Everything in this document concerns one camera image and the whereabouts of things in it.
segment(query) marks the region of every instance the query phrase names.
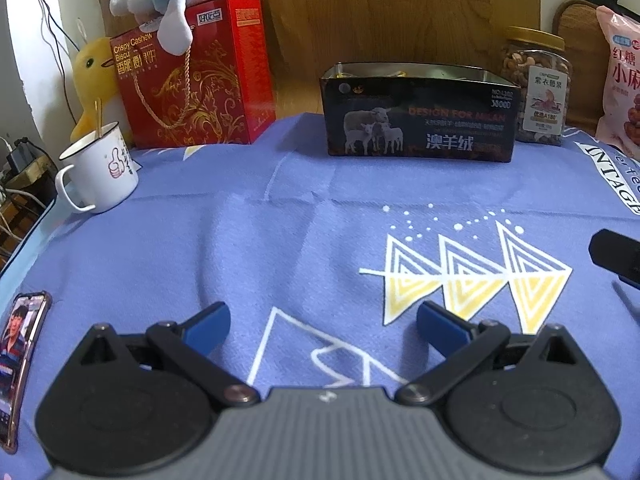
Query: black tin box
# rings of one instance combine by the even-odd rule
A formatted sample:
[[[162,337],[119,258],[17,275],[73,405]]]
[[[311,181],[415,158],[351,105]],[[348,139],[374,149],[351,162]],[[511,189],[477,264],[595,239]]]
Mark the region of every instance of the black tin box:
[[[486,70],[339,63],[320,85],[330,155],[511,160],[520,88]]]

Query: thumbs up drawing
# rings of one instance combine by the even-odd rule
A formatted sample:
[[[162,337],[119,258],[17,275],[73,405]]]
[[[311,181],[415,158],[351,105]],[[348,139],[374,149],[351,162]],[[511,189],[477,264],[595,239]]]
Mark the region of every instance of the thumbs up drawing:
[[[111,173],[113,178],[119,178],[124,174],[124,161],[120,158],[120,152],[117,148],[114,148],[111,152],[109,173]]]

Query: smartphone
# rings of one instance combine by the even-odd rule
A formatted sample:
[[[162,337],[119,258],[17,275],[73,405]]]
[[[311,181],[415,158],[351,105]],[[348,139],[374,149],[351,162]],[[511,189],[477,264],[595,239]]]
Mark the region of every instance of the smartphone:
[[[46,292],[21,294],[14,300],[0,338],[0,446],[18,450],[18,421],[33,349],[51,305]]]

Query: glass jar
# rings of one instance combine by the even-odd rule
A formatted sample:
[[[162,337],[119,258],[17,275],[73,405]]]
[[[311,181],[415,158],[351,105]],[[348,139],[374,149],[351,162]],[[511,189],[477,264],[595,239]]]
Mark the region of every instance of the glass jar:
[[[564,40],[522,27],[508,27],[506,38],[500,75],[522,88],[516,140],[560,146],[573,73]]]

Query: man on phone screen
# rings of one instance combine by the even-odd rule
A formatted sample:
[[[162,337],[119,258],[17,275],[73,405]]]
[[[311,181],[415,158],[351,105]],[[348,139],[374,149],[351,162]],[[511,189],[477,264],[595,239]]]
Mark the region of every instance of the man on phone screen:
[[[26,344],[20,330],[27,313],[25,305],[20,305],[12,312],[0,342],[0,396],[6,400],[10,400],[12,386],[24,356]]]

